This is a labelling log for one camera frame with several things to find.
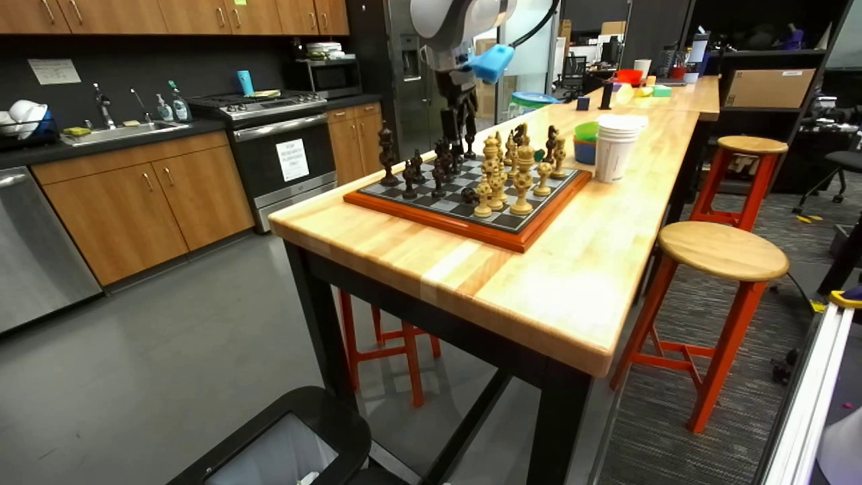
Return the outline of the black gripper blue mount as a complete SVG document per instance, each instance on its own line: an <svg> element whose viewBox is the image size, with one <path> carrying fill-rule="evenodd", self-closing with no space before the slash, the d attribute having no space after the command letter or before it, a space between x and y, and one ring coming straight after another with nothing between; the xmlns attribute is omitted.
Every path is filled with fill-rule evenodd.
<svg viewBox="0 0 862 485"><path fill-rule="evenodd" d="M455 127L453 115L461 109L464 128L464 155L476 155L472 142L476 135L475 107L467 105L476 82L498 82L505 70L514 58L510 43L492 43L483 54L475 54L467 43L461 46L437 46L433 47L433 72L440 94L445 96L445 109L440 109L441 139L447 154L453 150Z"/></svg>

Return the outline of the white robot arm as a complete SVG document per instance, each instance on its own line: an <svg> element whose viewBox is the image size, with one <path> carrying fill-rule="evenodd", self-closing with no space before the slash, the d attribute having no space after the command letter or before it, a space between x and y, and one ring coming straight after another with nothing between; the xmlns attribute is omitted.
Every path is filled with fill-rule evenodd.
<svg viewBox="0 0 862 485"><path fill-rule="evenodd" d="M530 41L552 16L560 0L521 38L498 41L476 54L475 41L502 26L518 0L410 0L410 20L422 41L422 57L445 96L441 132L453 155L472 155L476 138L476 85L498 82L514 58L514 47Z"/></svg>

